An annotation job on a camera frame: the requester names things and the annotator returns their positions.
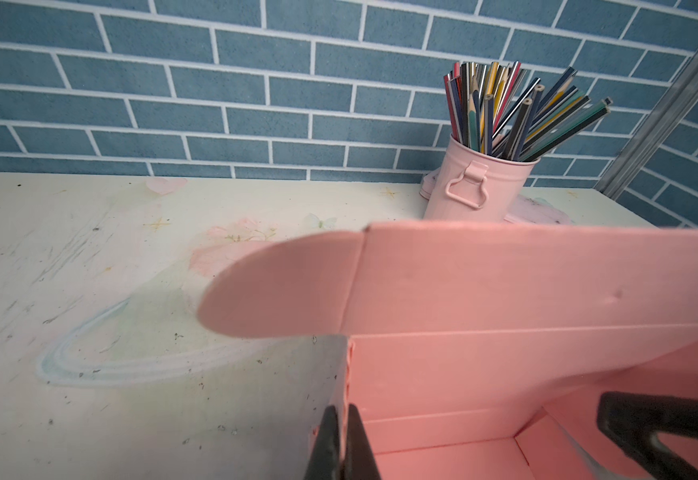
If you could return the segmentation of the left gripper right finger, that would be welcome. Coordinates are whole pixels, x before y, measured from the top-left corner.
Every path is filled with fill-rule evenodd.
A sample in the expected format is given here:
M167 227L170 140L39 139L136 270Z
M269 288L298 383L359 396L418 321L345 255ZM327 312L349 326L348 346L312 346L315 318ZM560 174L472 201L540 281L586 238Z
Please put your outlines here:
M382 479L360 412L354 404L350 404L348 410L342 478L346 480Z

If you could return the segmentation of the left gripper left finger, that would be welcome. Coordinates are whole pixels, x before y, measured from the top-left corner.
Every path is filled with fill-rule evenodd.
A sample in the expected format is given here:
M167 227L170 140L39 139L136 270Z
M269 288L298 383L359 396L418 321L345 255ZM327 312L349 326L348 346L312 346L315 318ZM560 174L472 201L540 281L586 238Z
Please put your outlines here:
M338 411L331 405L323 413L304 479L338 480L341 476L340 423Z

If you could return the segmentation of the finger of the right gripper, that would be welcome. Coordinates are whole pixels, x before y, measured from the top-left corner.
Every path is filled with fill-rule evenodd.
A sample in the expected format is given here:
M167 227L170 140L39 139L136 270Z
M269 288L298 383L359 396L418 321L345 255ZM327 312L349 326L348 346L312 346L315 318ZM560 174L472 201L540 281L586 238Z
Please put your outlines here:
M698 440L698 400L609 391L600 396L597 427L656 479L698 479L698 469L659 439Z

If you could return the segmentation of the pink paper box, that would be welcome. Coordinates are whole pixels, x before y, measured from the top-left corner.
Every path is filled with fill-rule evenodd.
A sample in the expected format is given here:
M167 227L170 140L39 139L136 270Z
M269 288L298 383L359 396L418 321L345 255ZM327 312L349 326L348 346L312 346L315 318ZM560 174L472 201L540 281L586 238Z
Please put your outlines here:
M698 230L394 222L274 243L198 317L238 338L339 335L387 479L590 479L645 468L602 394L698 399Z

